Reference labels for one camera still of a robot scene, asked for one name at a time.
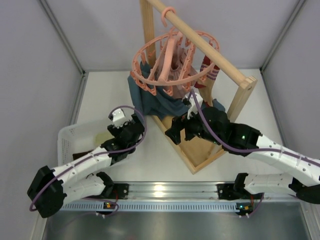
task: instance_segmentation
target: metal floor panel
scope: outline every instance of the metal floor panel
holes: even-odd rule
[[[47,225],[58,231],[83,212],[62,211]],[[46,227],[43,240],[308,240],[298,202],[264,202],[248,218],[217,212],[118,212],[86,215],[58,234]]]

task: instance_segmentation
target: white floor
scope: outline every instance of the white floor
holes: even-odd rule
[[[241,72],[246,76],[254,76],[258,83],[236,122],[259,129],[275,142],[281,143],[260,71],[244,69]],[[107,119],[113,108],[119,105],[132,106],[127,82],[128,75],[127,71],[90,72],[77,123]],[[228,109],[237,87],[221,71],[212,94]],[[238,173],[279,173],[272,166],[257,160],[227,153],[192,175],[154,121],[147,117],[146,122],[148,132],[135,153],[106,170],[114,181],[234,181]]]

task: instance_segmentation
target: hanger hook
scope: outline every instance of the hanger hook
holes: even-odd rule
[[[166,20],[165,20],[165,16],[166,16],[166,13],[168,11],[172,11],[174,14],[177,14],[175,8],[173,6],[167,6],[161,13],[161,22],[163,24],[163,26],[166,28],[168,25],[166,23]]]

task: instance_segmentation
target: wooden post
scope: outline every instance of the wooden post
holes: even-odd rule
[[[154,12],[152,5],[147,0],[140,0],[140,9],[142,15],[142,25],[144,33],[144,43],[147,43],[155,38],[155,24],[154,24]],[[156,44],[153,43],[146,49],[146,57],[151,67],[156,62]]]
[[[235,122],[241,110],[244,108],[252,91],[257,84],[257,79],[253,76],[247,77],[238,87],[231,105],[226,113],[230,122]]]

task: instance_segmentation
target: black bracket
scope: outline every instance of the black bracket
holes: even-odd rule
[[[251,199],[251,195],[248,191],[242,189],[237,191],[234,189],[234,183],[221,183],[217,184],[218,196],[220,200],[237,200],[237,199]],[[253,194],[253,199],[261,199],[262,193]]]
[[[140,136],[145,131],[145,127],[136,114],[132,114],[131,117],[132,120],[126,122],[122,127],[115,127],[112,124],[107,127],[114,138],[105,141],[101,145],[101,148],[106,149],[108,152],[124,150],[134,146],[138,142]],[[121,153],[110,153],[109,157],[112,158],[111,165],[122,161],[128,154],[132,154],[135,150],[136,148]]]
[[[54,177],[53,170],[48,166],[40,168],[27,191],[29,198],[33,201],[40,190]],[[63,206],[67,195],[64,193],[62,183],[62,180],[55,180],[35,202],[34,206],[42,218],[52,216]]]
[[[114,183],[113,187],[109,190],[109,195],[100,194],[97,196],[90,196],[91,199],[128,199],[129,184],[127,183]]]
[[[296,192],[296,197],[310,204],[320,204],[320,184],[305,186],[296,178],[292,179],[289,188]]]

